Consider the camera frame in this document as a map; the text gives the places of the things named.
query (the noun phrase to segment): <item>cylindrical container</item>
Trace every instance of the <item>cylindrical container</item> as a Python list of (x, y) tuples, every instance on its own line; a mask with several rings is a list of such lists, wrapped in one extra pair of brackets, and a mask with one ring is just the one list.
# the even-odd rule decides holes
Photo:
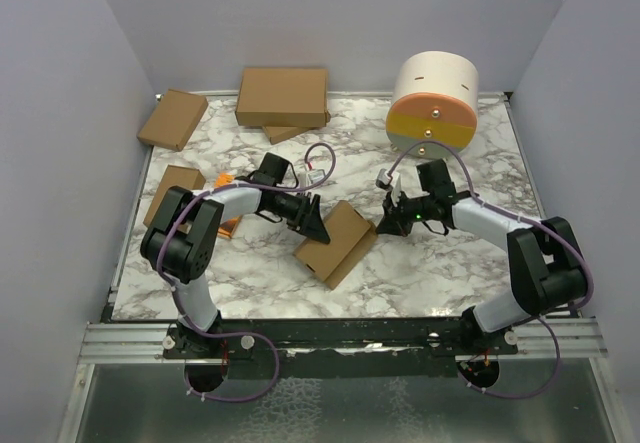
[[(387, 115), (391, 143), (405, 150), (420, 140), (436, 140), (460, 151), (478, 123), (478, 70), (466, 58), (444, 51), (412, 56), (400, 68)], [(448, 153), (436, 145), (411, 151), (423, 158)]]

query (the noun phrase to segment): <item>wall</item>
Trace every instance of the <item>wall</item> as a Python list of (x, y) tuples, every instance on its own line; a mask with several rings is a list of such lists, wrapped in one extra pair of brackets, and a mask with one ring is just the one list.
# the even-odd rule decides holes
[(249, 65), (322, 65), (334, 90), (392, 90), (425, 50), (513, 90), (562, 0), (107, 0), (163, 92), (237, 89)]
[(567, 0), (512, 100), (542, 203), (548, 214), (572, 222), (595, 274), (589, 312), (598, 315), (620, 389), (636, 402), (634, 416), (640, 415), (639, 14), (640, 0)]
[(55, 441), (151, 86), (104, 0), (0, 0), (0, 441)]

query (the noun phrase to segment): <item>yellow panel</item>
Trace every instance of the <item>yellow panel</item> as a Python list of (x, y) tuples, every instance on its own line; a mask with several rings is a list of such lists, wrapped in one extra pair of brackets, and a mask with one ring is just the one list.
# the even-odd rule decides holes
[(391, 133), (424, 140), (427, 130), (431, 130), (432, 139), (458, 148), (467, 146), (476, 132), (475, 128), (455, 125), (446, 121), (427, 120), (393, 113), (389, 113), (387, 116), (387, 131)]

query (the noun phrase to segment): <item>brown box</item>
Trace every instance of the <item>brown box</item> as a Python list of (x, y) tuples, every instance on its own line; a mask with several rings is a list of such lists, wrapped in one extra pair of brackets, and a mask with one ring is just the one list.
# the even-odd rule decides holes
[(309, 128), (296, 128), (295, 126), (263, 126), (262, 129), (272, 145), (309, 131)]
[(207, 111), (207, 99), (178, 90), (167, 91), (138, 139), (148, 145), (181, 151)]
[(333, 290), (364, 258), (378, 235), (373, 222), (365, 220), (344, 200), (333, 207), (324, 224), (331, 243), (325, 245), (307, 238), (293, 254)]
[(164, 171), (164, 175), (162, 175), (162, 179), (158, 184), (156, 194), (153, 195), (149, 211), (147, 211), (147, 214), (144, 217), (144, 225), (149, 226), (151, 224), (151, 221), (153, 220), (156, 211), (158, 211), (158, 207), (160, 206), (160, 203), (162, 203), (162, 199), (169, 188), (172, 186), (181, 186), (187, 190), (201, 190), (204, 188), (204, 183), (205, 179), (202, 173), (200, 173), (200, 170), (195, 168), (185, 168), (182, 166), (167, 166), (167, 169)]
[(326, 126), (327, 80), (325, 69), (245, 68), (236, 107), (238, 124)]

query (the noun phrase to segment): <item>white marble surface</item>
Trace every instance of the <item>white marble surface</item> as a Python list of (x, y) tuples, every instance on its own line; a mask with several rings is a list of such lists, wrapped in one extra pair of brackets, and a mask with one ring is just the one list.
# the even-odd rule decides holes
[[(172, 319), (177, 312), (162, 280), (140, 256), (142, 224), (152, 195), (168, 164), (199, 168), (211, 186), (220, 172), (246, 174), (266, 151), (291, 160), (303, 172), (302, 156), (316, 141), (331, 144), (338, 155), (334, 176), (320, 188), (322, 211), (348, 200), (376, 223), (384, 192), (374, 185), (384, 163), (396, 153), (384, 131), (388, 99), (330, 99), (332, 120), (271, 146), (260, 129), (238, 127), (235, 98), (212, 98), (209, 109), (182, 152), (153, 150), (113, 313), (116, 320)], [(462, 152), (474, 184), (488, 201), (522, 213), (538, 214), (522, 157), (502, 96), (484, 97), (479, 125)], [(319, 150), (314, 167), (327, 167)], [(403, 189), (420, 194), (415, 165), (400, 165)], [(449, 161), (459, 190), (461, 171)], [(246, 216), (232, 240), (219, 238), (206, 272), (211, 295), (228, 318), (337, 318), (458, 315), (465, 308), (507, 287), (506, 255), (473, 235), (452, 231), (436, 236), (415, 225), (407, 238), (381, 235), (373, 249), (333, 291), (292, 255), (303, 238), (286, 229)]]

